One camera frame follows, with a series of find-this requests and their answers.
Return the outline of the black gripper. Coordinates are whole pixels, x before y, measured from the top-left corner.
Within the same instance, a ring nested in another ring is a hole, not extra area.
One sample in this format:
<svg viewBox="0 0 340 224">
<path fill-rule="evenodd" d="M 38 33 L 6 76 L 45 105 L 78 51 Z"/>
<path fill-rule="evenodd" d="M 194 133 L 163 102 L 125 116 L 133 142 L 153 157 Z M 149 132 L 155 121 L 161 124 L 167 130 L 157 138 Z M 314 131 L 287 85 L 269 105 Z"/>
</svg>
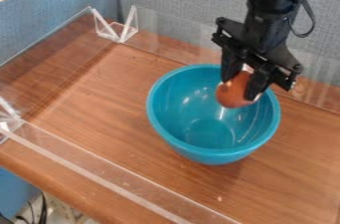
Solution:
<svg viewBox="0 0 340 224">
<path fill-rule="evenodd" d="M 243 90 L 247 101 L 254 102 L 270 84 L 289 91 L 302 65 L 286 47 L 287 19 L 258 17 L 246 12 L 242 23 L 217 17 L 214 24 L 210 40 L 221 48 L 221 81 L 229 81 L 246 65 L 251 68 L 245 69 L 249 72 Z"/>
</svg>

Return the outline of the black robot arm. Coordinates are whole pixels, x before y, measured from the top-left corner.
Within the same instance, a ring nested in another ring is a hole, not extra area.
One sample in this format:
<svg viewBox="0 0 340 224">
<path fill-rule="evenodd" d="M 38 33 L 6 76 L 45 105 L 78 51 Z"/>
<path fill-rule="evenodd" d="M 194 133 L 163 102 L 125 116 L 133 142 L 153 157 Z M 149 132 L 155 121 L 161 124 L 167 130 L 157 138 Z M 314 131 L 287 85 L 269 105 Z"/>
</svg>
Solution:
<svg viewBox="0 0 340 224">
<path fill-rule="evenodd" d="M 215 98 L 227 108 L 251 104 L 274 84 L 293 88 L 302 65 L 286 47 L 286 38 L 307 36 L 293 30 L 299 9 L 307 0 L 246 0 L 241 23 L 218 17 L 211 42 L 221 48 L 219 83 Z"/>
</svg>

